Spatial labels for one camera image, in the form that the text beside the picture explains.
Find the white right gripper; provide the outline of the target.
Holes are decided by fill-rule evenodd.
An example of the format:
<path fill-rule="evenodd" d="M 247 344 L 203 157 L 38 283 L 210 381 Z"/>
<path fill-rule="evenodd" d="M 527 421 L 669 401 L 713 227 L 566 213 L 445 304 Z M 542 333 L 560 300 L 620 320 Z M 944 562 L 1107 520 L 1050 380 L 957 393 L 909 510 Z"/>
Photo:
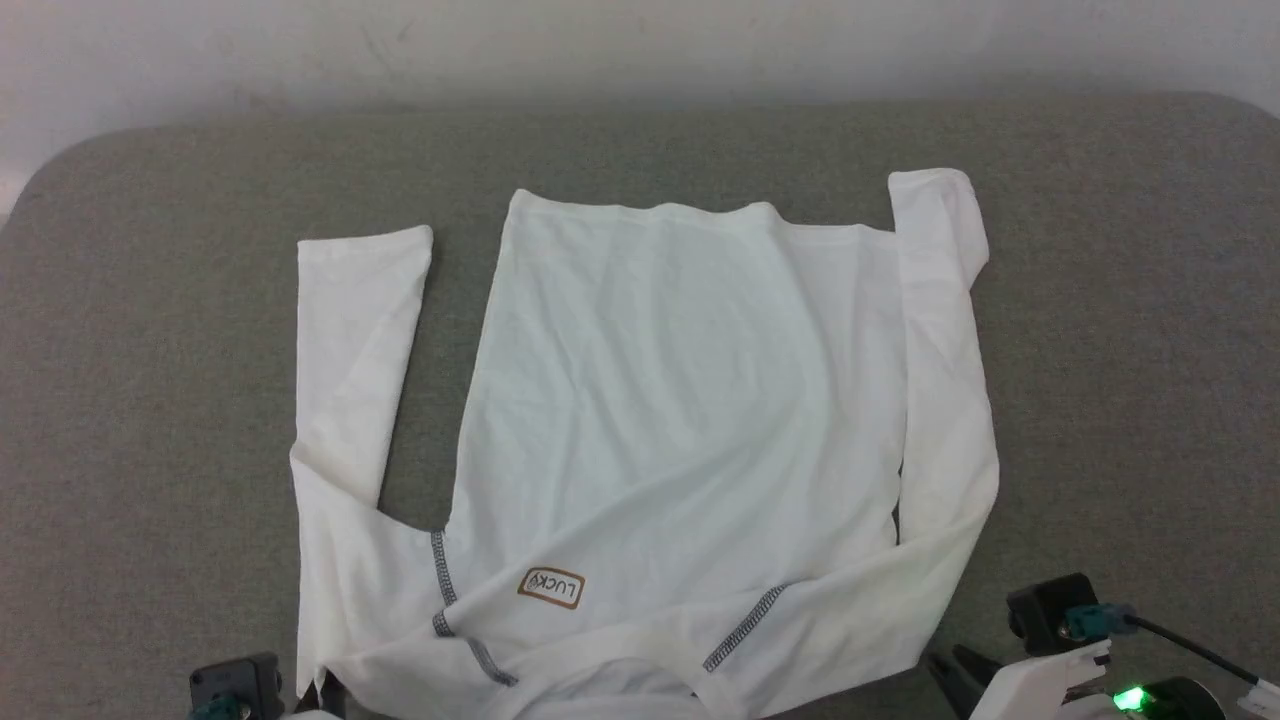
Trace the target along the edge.
<path fill-rule="evenodd" d="M 1111 641 L 1064 653 L 1004 665 L 955 644 L 950 656 L 929 652 L 924 665 L 956 719 L 1105 719 L 1114 702 L 1103 697 L 1064 706 L 1070 691 L 1107 673 Z"/>

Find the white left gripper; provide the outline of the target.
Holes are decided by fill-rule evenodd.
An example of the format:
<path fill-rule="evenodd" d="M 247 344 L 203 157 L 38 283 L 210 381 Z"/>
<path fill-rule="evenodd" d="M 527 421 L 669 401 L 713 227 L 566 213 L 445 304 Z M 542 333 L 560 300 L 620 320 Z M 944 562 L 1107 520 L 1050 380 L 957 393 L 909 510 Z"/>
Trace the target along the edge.
<path fill-rule="evenodd" d="M 329 670 L 317 682 L 317 708 L 300 710 L 288 715 L 288 720 L 333 720 L 346 719 L 346 687 Z"/>

